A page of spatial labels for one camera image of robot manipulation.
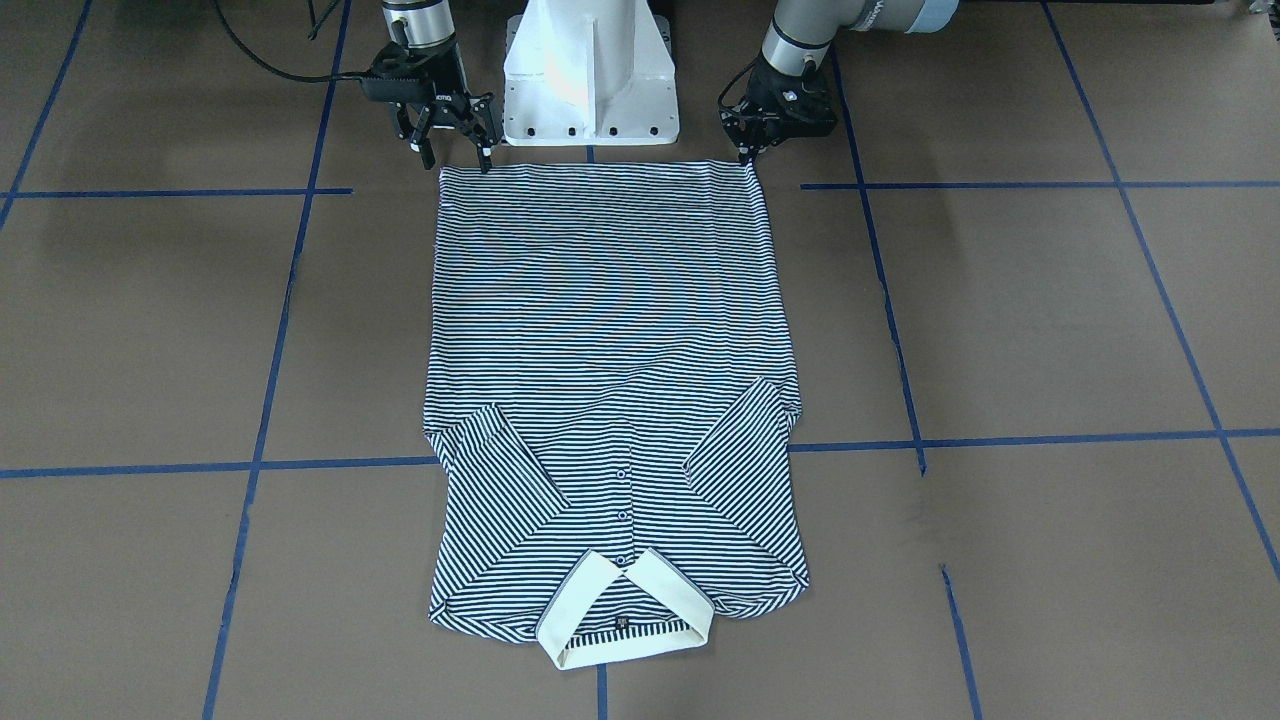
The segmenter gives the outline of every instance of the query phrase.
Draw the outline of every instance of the brown floor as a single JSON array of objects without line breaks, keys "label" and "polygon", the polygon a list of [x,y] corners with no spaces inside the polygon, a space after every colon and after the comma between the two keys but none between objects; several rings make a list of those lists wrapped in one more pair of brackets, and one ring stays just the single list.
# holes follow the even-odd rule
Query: brown floor
[{"label": "brown floor", "polygon": [[[385,42],[375,3],[310,45],[228,5],[297,70]],[[520,3],[456,5],[499,90]],[[852,135],[759,163],[813,589],[558,673],[425,619],[435,176],[383,108],[197,0],[0,4],[0,717],[1276,717],[1280,47],[1243,5],[842,36]],[[595,160],[733,158],[769,10],[678,3],[681,141]]]}]

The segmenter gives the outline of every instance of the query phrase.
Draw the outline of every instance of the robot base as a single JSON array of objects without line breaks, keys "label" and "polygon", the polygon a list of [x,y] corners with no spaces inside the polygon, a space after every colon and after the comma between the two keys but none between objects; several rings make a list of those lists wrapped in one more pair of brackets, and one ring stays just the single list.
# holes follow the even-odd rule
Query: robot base
[{"label": "robot base", "polygon": [[530,0],[507,60],[511,145],[666,145],[676,68],[644,0]]}]

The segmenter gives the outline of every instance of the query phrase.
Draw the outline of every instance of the black cable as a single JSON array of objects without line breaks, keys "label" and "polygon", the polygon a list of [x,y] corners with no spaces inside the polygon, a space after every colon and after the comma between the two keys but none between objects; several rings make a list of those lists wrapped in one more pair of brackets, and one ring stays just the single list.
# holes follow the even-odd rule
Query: black cable
[{"label": "black cable", "polygon": [[751,60],[750,63],[746,64],[745,68],[739,70],[737,74],[733,76],[733,79],[728,81],[728,85],[726,85],[724,90],[721,91],[719,97],[716,99],[716,105],[719,106],[721,113],[724,113],[726,115],[737,120],[776,120],[780,118],[777,113],[767,113],[762,109],[759,113],[748,114],[736,108],[730,108],[728,105],[724,104],[724,96],[728,95],[728,91],[733,90],[733,86],[737,85],[737,81],[742,79],[742,76],[751,72],[751,68],[754,67],[755,67],[755,60]]},{"label": "black cable", "polygon": [[731,117],[735,117],[735,118],[740,118],[740,119],[742,118],[741,113],[739,113],[733,108],[730,108],[728,105],[724,104],[724,96],[728,95],[728,91],[733,90],[733,86],[737,85],[737,81],[742,79],[742,76],[745,76],[746,73],[751,72],[751,68],[754,68],[754,67],[755,67],[755,60],[751,60],[750,63],[746,64],[745,68],[742,68],[741,70],[739,70],[737,74],[733,76],[733,79],[728,81],[728,85],[726,85],[724,90],[721,91],[719,97],[716,99],[716,105],[719,106],[719,109],[721,109],[722,113],[728,113]]},{"label": "black cable", "polygon": [[223,29],[227,31],[227,36],[232,38],[232,42],[236,44],[236,47],[239,47],[241,53],[248,55],[250,60],[253,60],[255,63],[257,63],[260,68],[271,73],[273,76],[278,76],[284,79],[291,79],[293,82],[332,82],[337,79],[360,79],[361,77],[365,77],[365,73],[349,73],[349,72],[330,74],[330,76],[296,76],[293,73],[287,73],[280,68],[276,68],[275,65],[271,65],[266,60],[255,55],[253,51],[250,50],[243,41],[241,41],[239,36],[236,35],[236,31],[232,29],[230,23],[227,22],[227,15],[223,14],[223,4],[219,3],[219,0],[210,0],[210,1],[214,4],[214,13],[218,14],[218,22],[221,23]]},{"label": "black cable", "polygon": [[307,33],[307,40],[315,40],[316,36],[320,35],[320,27],[324,26],[324,22],[328,20],[329,15],[332,15],[333,12],[338,8],[338,3],[342,3],[342,0],[329,0],[329,6],[324,9],[324,13],[320,13],[319,20],[315,18],[315,14],[312,13],[311,32]]}]

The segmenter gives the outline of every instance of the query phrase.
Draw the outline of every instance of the blue tape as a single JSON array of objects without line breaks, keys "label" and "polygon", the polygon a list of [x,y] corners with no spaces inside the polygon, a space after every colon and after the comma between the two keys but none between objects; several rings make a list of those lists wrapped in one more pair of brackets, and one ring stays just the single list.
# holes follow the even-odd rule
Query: blue tape
[{"label": "blue tape", "polygon": [[973,720],[982,720],[982,700],[978,697],[978,678],[973,673],[973,659],[969,656],[969,641],[964,633],[964,620],[960,618],[960,606],[956,605],[955,589],[951,587],[951,573],[942,565],[942,584],[947,588],[947,605],[951,606],[951,626],[956,632],[956,646],[960,648],[960,666],[964,669],[964,684],[969,688],[969,707],[973,710]]},{"label": "blue tape", "polygon": [[210,190],[56,190],[17,192],[14,197],[22,200],[60,200],[68,197],[248,197],[260,195],[351,195],[349,187],[251,187],[251,188],[210,188]]},{"label": "blue tape", "polygon": [[1224,430],[1226,437],[1280,437],[1280,428],[1244,428]]},{"label": "blue tape", "polygon": [[76,20],[76,29],[72,31],[72,40],[67,45],[67,54],[63,55],[63,64],[58,68],[58,77],[54,78],[54,86],[49,90],[49,97],[45,99],[45,106],[40,110],[40,118],[36,119],[36,127],[31,131],[31,140],[27,141],[27,150],[22,154],[22,161],[18,163],[18,172],[13,176],[13,184],[9,186],[9,196],[4,200],[4,206],[0,206],[0,229],[4,229],[5,222],[9,220],[9,211],[13,210],[13,201],[15,200],[15,193],[22,187],[22,178],[27,176],[27,168],[31,167],[31,156],[36,152],[36,145],[40,143],[40,133],[45,132],[45,123],[49,122],[49,113],[54,109],[54,101],[58,100],[58,92],[63,88],[63,81],[67,79],[67,70],[72,67],[72,59],[76,58],[76,49],[79,47],[79,38],[84,33],[84,22],[88,19],[88,10],[93,6],[93,0],[84,0],[84,6],[81,9],[81,17]]},{"label": "blue tape", "polygon": [[861,452],[867,450],[913,450],[915,441],[873,439],[865,442],[804,442],[788,445],[787,452]]},{"label": "blue tape", "polygon": [[1041,190],[1041,188],[1112,188],[1107,181],[1044,181],[1044,182],[808,182],[800,190]]},{"label": "blue tape", "polygon": [[1153,433],[1098,433],[1080,436],[1012,436],[925,439],[925,447],[1010,447],[1019,445],[1088,445],[1106,442],[1158,442],[1176,439],[1213,439],[1217,430],[1170,430]]},{"label": "blue tape", "polygon": [[849,99],[845,96],[845,81],[840,74],[840,60],[836,53],[829,53],[831,70],[836,79],[836,92],[840,95],[840,109],[845,113],[845,135],[849,138],[849,155],[854,160],[854,176],[858,178],[859,195],[863,201],[863,217],[867,220],[867,234],[872,243],[872,256],[876,259],[876,277],[879,279],[881,291],[884,293],[884,318],[888,320],[888,334],[893,341],[893,351],[897,354],[897,374],[902,383],[902,401],[906,405],[906,419],[911,424],[911,442],[915,447],[915,461],[920,466],[920,474],[929,469],[924,459],[924,443],[920,439],[920,423],[915,416],[915,398],[911,395],[911,378],[906,373],[906,357],[902,355],[902,340],[897,333],[897,320],[893,319],[893,299],[888,292],[888,278],[884,274],[884,260],[881,258],[879,237],[876,233],[876,218],[872,215],[872,201],[867,195],[867,177],[863,174],[863,160],[858,152],[858,140],[854,136],[852,113],[849,111]]},{"label": "blue tape", "polygon": [[1160,275],[1160,268],[1156,265],[1156,258],[1151,252],[1151,245],[1147,242],[1147,234],[1142,229],[1142,223],[1138,222],[1138,213],[1134,211],[1133,202],[1129,200],[1129,192],[1125,190],[1125,184],[1120,179],[1120,170],[1116,168],[1115,159],[1111,155],[1111,149],[1107,146],[1107,140],[1102,135],[1102,127],[1098,124],[1098,118],[1093,113],[1093,105],[1089,102],[1089,96],[1084,92],[1084,85],[1080,82],[1080,77],[1075,72],[1075,64],[1071,61],[1071,54],[1068,53],[1066,42],[1062,40],[1062,33],[1059,31],[1057,22],[1053,19],[1053,12],[1050,10],[1048,3],[1041,3],[1041,9],[1044,12],[1048,27],[1053,32],[1053,41],[1057,42],[1057,49],[1062,54],[1062,61],[1066,64],[1066,70],[1071,76],[1075,91],[1080,96],[1080,104],[1084,105],[1084,113],[1088,115],[1089,124],[1093,127],[1093,135],[1098,138],[1098,146],[1102,149],[1102,156],[1106,158],[1107,168],[1111,169],[1111,177],[1115,179],[1116,190],[1120,191],[1120,200],[1124,201],[1125,213],[1129,215],[1129,224],[1133,225],[1133,232],[1138,237],[1138,245],[1142,247],[1142,255],[1147,260],[1147,269],[1151,270],[1151,278],[1155,281],[1156,290],[1160,292],[1160,301],[1165,306],[1169,322],[1174,327],[1174,334],[1178,336],[1178,345],[1181,346],[1183,355],[1187,359],[1187,365],[1190,368],[1192,377],[1196,379],[1196,387],[1199,389],[1201,400],[1204,402],[1204,410],[1208,413],[1210,420],[1213,423],[1213,430],[1216,432],[1219,442],[1222,446],[1222,454],[1226,455],[1228,465],[1231,468],[1231,474],[1235,477],[1235,484],[1239,488],[1244,505],[1249,511],[1249,518],[1253,520],[1253,529],[1257,530],[1258,539],[1262,542],[1262,550],[1266,552],[1267,560],[1271,562],[1271,571],[1275,574],[1276,579],[1280,580],[1280,557],[1276,556],[1275,544],[1272,544],[1271,536],[1267,533],[1267,528],[1262,523],[1262,515],[1258,512],[1258,509],[1253,502],[1253,493],[1249,491],[1249,484],[1244,480],[1244,473],[1240,471],[1239,462],[1235,460],[1235,452],[1231,450],[1231,443],[1228,439],[1229,436],[1222,428],[1222,420],[1217,414],[1217,407],[1213,405],[1213,398],[1210,396],[1208,386],[1204,383],[1204,377],[1201,374],[1199,364],[1196,361],[1196,354],[1192,352],[1190,342],[1187,340],[1187,333],[1183,332],[1183,324],[1178,319],[1178,313],[1174,310],[1172,299],[1170,299],[1169,290],[1165,287],[1165,281]]},{"label": "blue tape", "polygon": [[609,720],[609,666],[595,666],[595,717]]},{"label": "blue tape", "polygon": [[92,465],[81,468],[0,468],[0,479],[86,478],[100,475],[161,475],[179,473],[242,473],[252,462],[170,462],[163,465]]},{"label": "blue tape", "polygon": [[431,455],[406,455],[399,457],[335,457],[328,460],[264,460],[262,470],[320,470],[326,468],[404,468],[412,465],[439,465]]},{"label": "blue tape", "polygon": [[[330,73],[338,73],[342,63],[342,49],[347,40],[347,26],[351,19],[351,0],[346,0],[342,8],[342,24],[338,28],[338,44],[333,50],[333,64]],[[262,451],[266,448],[266,430],[271,421],[271,406],[275,401],[275,387],[280,374],[280,359],[284,355],[284,338],[289,329],[289,301],[293,295],[293,286],[298,277],[298,259],[302,256],[302,247],[306,243],[307,224],[311,219],[311,205],[315,200],[316,178],[320,176],[320,160],[324,156],[324,141],[329,131],[329,114],[333,111],[333,96],[337,83],[330,81],[325,90],[324,109],[320,111],[320,128],[316,131],[315,150],[311,154],[311,176],[307,179],[307,195],[302,202],[302,215],[298,219],[298,234],[293,245],[293,260],[289,263],[289,278],[284,286],[284,301],[280,306],[280,323],[275,333],[275,350],[271,355],[271,370],[266,379],[266,392],[262,398],[262,418],[259,423],[257,441],[253,446],[253,469],[250,470],[248,483],[244,488],[244,505],[241,510],[239,532],[236,536],[236,553],[232,557],[232,580],[227,588],[227,597],[223,601],[221,624],[218,628],[218,643],[214,647],[214,661],[209,670],[209,688],[205,692],[205,707],[202,720],[212,720],[214,707],[218,703],[218,687],[221,682],[223,661],[227,659],[227,638],[232,626],[232,616],[236,611],[236,593],[239,589],[241,568],[244,564],[244,548],[248,544],[250,507],[257,495],[259,465],[262,462]]]},{"label": "blue tape", "polygon": [[1080,190],[1080,188],[1280,187],[1280,181],[1029,181],[1029,182],[805,182],[800,190]]},{"label": "blue tape", "polygon": [[[1093,434],[1065,434],[1065,436],[1006,436],[1006,437],[973,437],[973,438],[937,438],[923,439],[927,448],[945,447],[1014,447],[1034,445],[1094,445],[1108,442],[1167,442],[1188,439],[1213,439],[1219,437],[1217,430],[1165,430],[1149,433],[1093,433]],[[1231,438],[1268,438],[1280,437],[1280,428],[1239,428],[1224,430]],[[787,452],[867,452],[876,450],[913,450],[915,441],[910,439],[873,439],[861,442],[805,442],[787,446]],[[273,470],[316,470],[325,468],[402,468],[419,465],[439,465],[440,460],[434,455],[402,455],[390,457],[323,457],[303,460],[251,460],[238,462],[180,462],[156,465],[87,465],[67,468],[0,468],[0,479],[23,478],[73,478],[93,475],[145,475],[145,474],[178,474],[178,473],[234,473],[257,468],[264,471]]]}]

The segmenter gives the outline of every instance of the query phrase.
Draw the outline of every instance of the floor tile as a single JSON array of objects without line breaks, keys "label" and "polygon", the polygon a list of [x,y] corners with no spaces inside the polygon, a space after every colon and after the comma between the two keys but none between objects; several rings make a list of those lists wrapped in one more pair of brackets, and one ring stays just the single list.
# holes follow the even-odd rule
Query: floor tile
[{"label": "floor tile", "polygon": [[198,717],[244,474],[0,482],[0,711]]},{"label": "floor tile", "polygon": [[1236,438],[1231,441],[1231,450],[1262,516],[1271,546],[1276,548],[1276,543],[1280,543],[1280,437]]},{"label": "floor tile", "polygon": [[1247,5],[1052,5],[1120,177],[1280,179],[1276,41]]},{"label": "floor tile", "polygon": [[1129,195],[1222,423],[1280,425],[1280,190]]},{"label": "floor tile", "polygon": [[[302,4],[228,18],[266,60],[328,74],[338,18],[314,44]],[[324,96],[255,67],[207,4],[100,0],[23,188],[306,187]]]},{"label": "floor tile", "polygon": [[434,188],[315,200],[266,457],[430,455],[435,205]]},{"label": "floor tile", "polygon": [[925,437],[1210,427],[1116,192],[872,206]]},{"label": "floor tile", "polygon": [[609,717],[969,717],[910,452],[791,456],[813,587],[708,647],[609,666]]},{"label": "floor tile", "polygon": [[787,187],[765,201],[804,402],[792,442],[910,439],[858,193]]},{"label": "floor tile", "polygon": [[1260,719],[1280,584],[1215,441],[931,454],[984,716]]},{"label": "floor tile", "polygon": [[9,183],[27,151],[49,91],[58,78],[79,18],[78,3],[22,0],[0,5],[0,46],[6,72],[0,74],[0,183]]},{"label": "floor tile", "polygon": [[595,717],[595,673],[426,619],[439,468],[265,473],[218,717]]},{"label": "floor tile", "polygon": [[870,182],[1111,179],[1038,4],[964,3],[933,35],[846,35],[840,60]]},{"label": "floor tile", "polygon": [[20,200],[0,466],[248,460],[297,197]]}]

